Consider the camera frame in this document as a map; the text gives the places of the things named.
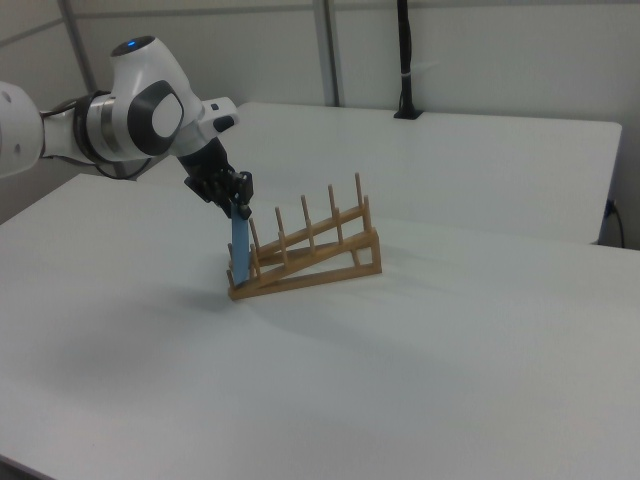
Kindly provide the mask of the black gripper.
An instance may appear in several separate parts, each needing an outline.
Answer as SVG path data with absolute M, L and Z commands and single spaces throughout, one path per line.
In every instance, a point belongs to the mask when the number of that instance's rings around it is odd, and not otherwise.
M 250 201 L 254 195 L 250 172 L 237 172 L 228 162 L 225 148 L 219 139 L 211 140 L 202 149 L 178 158 L 187 173 L 184 183 L 205 202 L 213 202 L 227 218 L 232 206 L 241 219 L 249 219 Z

